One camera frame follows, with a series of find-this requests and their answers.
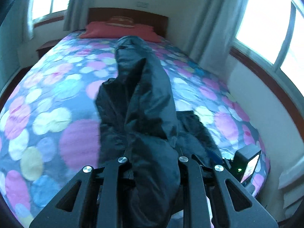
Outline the black quilted puffer jacket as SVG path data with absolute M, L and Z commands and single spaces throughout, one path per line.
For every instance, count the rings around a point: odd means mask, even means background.
M 195 155 L 206 167 L 206 149 L 221 153 L 193 111 L 177 111 L 170 79 L 149 45 L 125 36 L 115 48 L 118 76 L 104 82 L 95 100 L 101 118 L 99 165 L 127 157 L 135 185 L 129 194 L 129 227 L 166 227 L 178 201 L 178 155 Z

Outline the colourful dotted bed quilt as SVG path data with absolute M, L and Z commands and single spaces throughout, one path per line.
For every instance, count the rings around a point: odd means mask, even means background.
M 117 75 L 115 45 L 115 39 L 69 34 L 31 68 L 1 110 L 1 194 L 23 227 L 83 166 L 97 165 L 94 100 L 100 85 Z M 176 109 L 194 111 L 223 157 L 250 144 L 264 148 L 226 84 L 166 39 L 149 46 L 171 80 Z

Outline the grey curtain right side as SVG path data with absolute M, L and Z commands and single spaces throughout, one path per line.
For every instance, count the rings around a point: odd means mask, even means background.
M 200 67 L 216 75 L 224 66 L 244 17 L 248 0 L 203 0 L 184 50 Z

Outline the right window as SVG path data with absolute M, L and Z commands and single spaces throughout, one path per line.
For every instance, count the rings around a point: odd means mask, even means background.
M 250 58 L 303 93 L 303 15 L 292 0 L 248 0 L 235 40 Z

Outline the dark wooden headboard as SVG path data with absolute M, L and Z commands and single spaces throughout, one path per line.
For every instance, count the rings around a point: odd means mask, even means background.
M 105 22 L 114 16 L 130 17 L 136 24 L 152 26 L 157 35 L 166 38 L 169 18 L 140 10 L 125 8 L 89 8 L 87 24 L 95 21 Z

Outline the dark wooden nightstand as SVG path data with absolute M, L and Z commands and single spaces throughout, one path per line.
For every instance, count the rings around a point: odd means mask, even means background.
M 61 39 L 47 41 L 39 48 L 37 48 L 36 52 L 38 54 L 38 58 L 41 59 L 48 51 L 50 51 L 56 44 L 58 44 Z

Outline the small red embroidered cushion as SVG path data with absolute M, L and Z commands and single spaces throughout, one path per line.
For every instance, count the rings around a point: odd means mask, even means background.
M 130 17 L 114 16 L 106 21 L 106 25 L 133 28 L 135 26 L 135 23 L 134 20 Z

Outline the red pillow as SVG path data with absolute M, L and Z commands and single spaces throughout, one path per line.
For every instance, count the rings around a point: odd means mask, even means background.
M 143 24 L 135 24 L 132 28 L 126 28 L 108 25 L 105 22 L 91 22 L 86 26 L 85 30 L 79 38 L 119 39 L 124 36 L 138 36 L 148 42 L 161 42 L 160 37 L 154 32 L 153 27 Z

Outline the white curtain left of window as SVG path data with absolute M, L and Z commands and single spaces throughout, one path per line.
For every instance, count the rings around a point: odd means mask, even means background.
M 34 0 L 22 0 L 22 42 L 33 39 L 33 2 Z

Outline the grey curtain beside headboard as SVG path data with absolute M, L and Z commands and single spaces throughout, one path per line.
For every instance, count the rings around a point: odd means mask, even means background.
M 94 0 L 69 0 L 67 12 L 64 15 L 64 31 L 85 29 L 89 8 Z

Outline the wall socket plate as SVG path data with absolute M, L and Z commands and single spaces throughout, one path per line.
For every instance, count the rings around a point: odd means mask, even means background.
M 146 3 L 146 2 L 136 2 L 135 5 L 137 7 L 140 7 L 140 8 L 148 8 L 149 7 L 149 3 Z

